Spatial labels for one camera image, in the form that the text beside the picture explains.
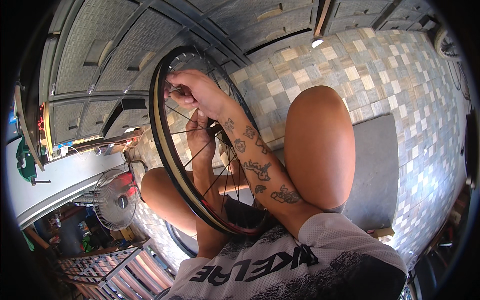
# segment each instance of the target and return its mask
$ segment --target fan grille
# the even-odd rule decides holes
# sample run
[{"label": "fan grille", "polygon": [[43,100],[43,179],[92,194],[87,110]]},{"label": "fan grille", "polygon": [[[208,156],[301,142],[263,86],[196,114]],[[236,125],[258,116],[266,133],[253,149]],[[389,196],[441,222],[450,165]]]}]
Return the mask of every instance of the fan grille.
[{"label": "fan grille", "polygon": [[137,208],[137,190],[130,176],[122,173],[113,179],[107,178],[94,198],[98,220],[110,230],[127,228]]}]

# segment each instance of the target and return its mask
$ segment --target wall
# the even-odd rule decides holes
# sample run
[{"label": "wall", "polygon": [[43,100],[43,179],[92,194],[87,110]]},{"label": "wall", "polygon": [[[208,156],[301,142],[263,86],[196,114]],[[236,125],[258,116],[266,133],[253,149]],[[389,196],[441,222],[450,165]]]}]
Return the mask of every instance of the wall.
[{"label": "wall", "polygon": [[[39,183],[32,186],[30,182],[23,179],[17,169],[16,153],[20,141],[21,139],[13,141],[7,145],[6,149],[7,181],[12,206],[17,218],[34,205],[60,194],[69,187],[85,182],[111,168],[122,166],[124,163],[121,153],[109,156],[95,156],[91,153],[85,161],[82,159],[85,159],[88,153],[84,154],[85,157],[72,155],[45,165],[45,172],[42,172],[36,166],[37,180],[51,180],[51,183]],[[61,198],[55,199],[49,205],[60,200]]]}]

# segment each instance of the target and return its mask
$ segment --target hand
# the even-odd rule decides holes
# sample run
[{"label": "hand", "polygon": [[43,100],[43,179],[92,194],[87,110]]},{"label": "hand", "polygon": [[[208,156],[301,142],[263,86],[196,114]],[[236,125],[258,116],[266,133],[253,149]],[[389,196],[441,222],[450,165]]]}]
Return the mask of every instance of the hand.
[{"label": "hand", "polygon": [[167,81],[184,92],[184,95],[178,91],[171,92],[172,99],[181,107],[198,107],[213,120],[219,120],[228,102],[236,103],[210,78],[197,70],[172,72],[167,76]]},{"label": "hand", "polygon": [[192,130],[187,132],[187,143],[192,152],[192,157],[200,152],[193,160],[193,163],[211,164],[215,156],[215,141],[208,135],[207,130],[202,129],[207,128],[207,123],[208,117],[201,110],[197,109],[185,126],[186,131]]}]

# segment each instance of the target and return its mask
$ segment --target knee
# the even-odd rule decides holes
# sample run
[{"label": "knee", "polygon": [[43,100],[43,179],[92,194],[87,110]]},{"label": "knee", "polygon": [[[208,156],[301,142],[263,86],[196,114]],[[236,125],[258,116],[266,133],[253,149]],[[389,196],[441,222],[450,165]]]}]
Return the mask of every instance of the knee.
[{"label": "knee", "polygon": [[301,92],[290,106],[289,112],[309,113],[318,111],[329,115],[348,115],[348,110],[337,92],[328,86],[314,86]]},{"label": "knee", "polygon": [[168,174],[164,168],[155,168],[149,170],[142,179],[141,193],[146,202],[149,201],[151,195],[158,191],[162,182],[166,182]]},{"label": "knee", "polygon": [[291,108],[306,107],[312,109],[317,106],[346,109],[337,92],[325,85],[314,86],[301,92],[293,101]]}]

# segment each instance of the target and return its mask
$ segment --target white jersey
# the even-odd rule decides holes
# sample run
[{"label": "white jersey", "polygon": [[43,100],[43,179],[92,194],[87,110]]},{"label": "white jersey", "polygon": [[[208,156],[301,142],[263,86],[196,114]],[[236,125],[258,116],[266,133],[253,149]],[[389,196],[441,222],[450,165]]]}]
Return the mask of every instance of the white jersey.
[{"label": "white jersey", "polygon": [[296,240],[276,226],[234,237],[212,260],[181,263],[164,299],[398,299],[407,279],[398,253],[340,214],[308,219]]}]

